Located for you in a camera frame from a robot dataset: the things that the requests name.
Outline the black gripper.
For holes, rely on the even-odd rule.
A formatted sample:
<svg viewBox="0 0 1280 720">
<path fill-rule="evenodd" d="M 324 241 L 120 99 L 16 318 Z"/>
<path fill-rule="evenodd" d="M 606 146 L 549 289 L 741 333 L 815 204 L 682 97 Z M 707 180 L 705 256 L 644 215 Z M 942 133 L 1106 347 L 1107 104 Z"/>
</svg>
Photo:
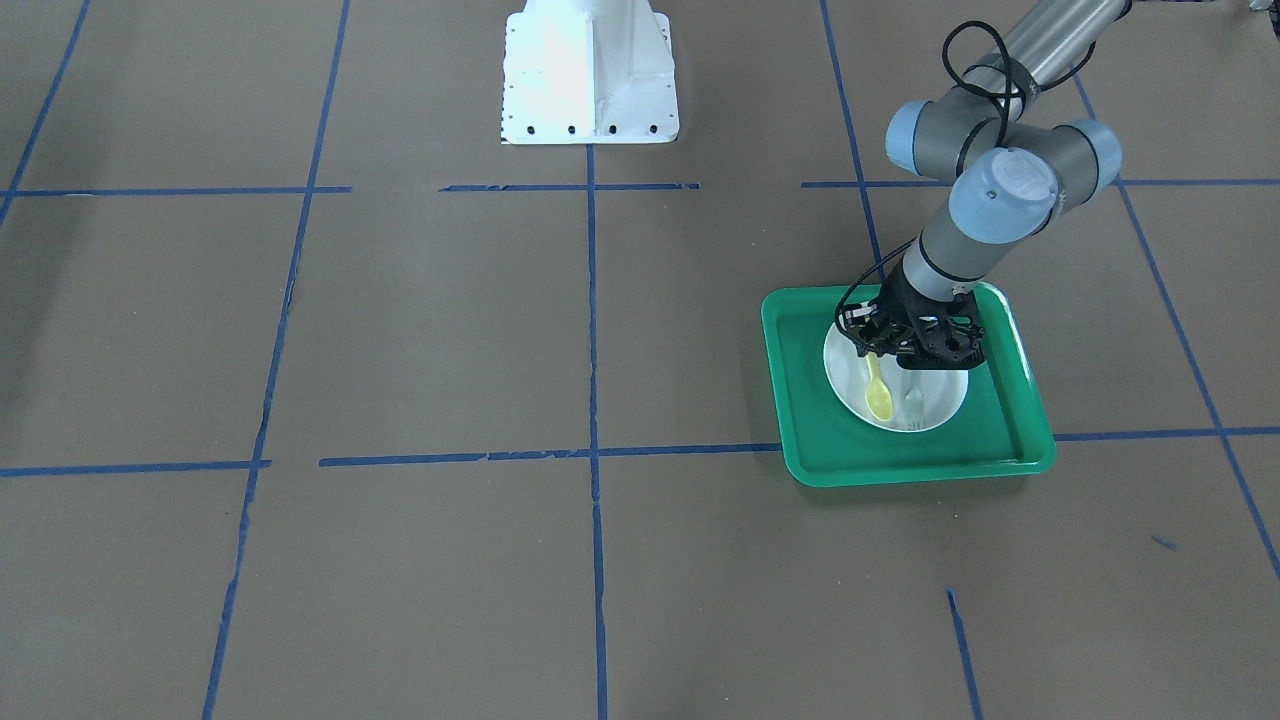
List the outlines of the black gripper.
<svg viewBox="0 0 1280 720">
<path fill-rule="evenodd" d="M 937 300 L 918 291 L 897 265 L 882 284 L 873 305 L 868 331 L 854 331 L 859 356 L 882 355 L 883 346 L 911 338 L 919 345 L 938 345 L 948 338 L 950 299 Z"/>
</svg>

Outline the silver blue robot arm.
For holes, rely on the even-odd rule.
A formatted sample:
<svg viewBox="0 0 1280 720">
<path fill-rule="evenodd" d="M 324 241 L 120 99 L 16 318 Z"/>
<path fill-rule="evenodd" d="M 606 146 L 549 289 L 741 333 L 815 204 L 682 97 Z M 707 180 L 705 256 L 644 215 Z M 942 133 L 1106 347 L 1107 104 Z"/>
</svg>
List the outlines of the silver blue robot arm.
<svg viewBox="0 0 1280 720">
<path fill-rule="evenodd" d="M 1021 242 L 1112 183 L 1123 146 L 1105 123 L 1051 128 L 1024 122 L 1048 91 L 1092 59 L 1129 1 L 1039 1 L 1010 31 L 983 20 L 991 50 L 963 69 L 943 56 L 951 88 L 902 105 L 884 137 L 887 158 L 948 196 L 922 231 L 884 260 L 876 296 L 842 297 L 835 329 L 859 356 L 892 356 L 913 370 L 970 370 L 986 360 L 978 286 Z"/>
</svg>

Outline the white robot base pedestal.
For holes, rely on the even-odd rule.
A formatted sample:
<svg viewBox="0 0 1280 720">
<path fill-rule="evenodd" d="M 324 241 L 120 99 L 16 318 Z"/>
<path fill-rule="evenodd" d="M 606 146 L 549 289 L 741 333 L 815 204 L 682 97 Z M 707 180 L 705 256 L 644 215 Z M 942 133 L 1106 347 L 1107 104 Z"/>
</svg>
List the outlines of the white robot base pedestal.
<svg viewBox="0 0 1280 720">
<path fill-rule="evenodd" d="M 506 18 L 502 143 L 672 143 L 669 18 L 649 1 L 527 1 Z"/>
</svg>

